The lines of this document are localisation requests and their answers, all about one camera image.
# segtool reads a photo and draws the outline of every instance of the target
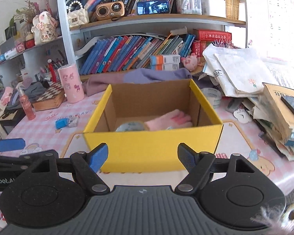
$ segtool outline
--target pink cylinder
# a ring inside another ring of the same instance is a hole
[[[58,73],[68,102],[76,103],[83,100],[85,95],[76,64],[62,66]]]

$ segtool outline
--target white shelf post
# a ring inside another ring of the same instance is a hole
[[[61,31],[63,36],[63,43],[66,52],[66,58],[69,64],[76,63],[74,49],[72,45],[71,33],[69,28],[68,15],[66,13],[66,3],[65,0],[57,0],[59,19],[61,24]]]

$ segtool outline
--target metal bolt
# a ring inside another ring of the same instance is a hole
[[[92,186],[92,190],[97,193],[102,193],[107,190],[107,186],[104,184],[96,184]]]
[[[194,188],[190,185],[190,184],[179,184],[179,186],[177,187],[181,192],[190,192],[191,190],[193,190]]]

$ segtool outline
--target spray bottle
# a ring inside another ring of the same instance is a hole
[[[23,88],[25,88],[25,87],[22,84],[22,82],[20,82],[16,85],[16,89],[17,89],[18,94],[20,96],[20,103],[23,107],[25,115],[27,116],[28,120],[30,121],[36,117],[36,114],[35,114],[35,111],[32,107],[32,104],[30,103],[27,95],[25,95]]]

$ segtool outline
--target gray ribbed plate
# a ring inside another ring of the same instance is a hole
[[[237,231],[209,219],[189,196],[170,186],[116,186],[94,196],[70,221],[52,228],[29,229],[8,225],[0,235],[263,235]]]

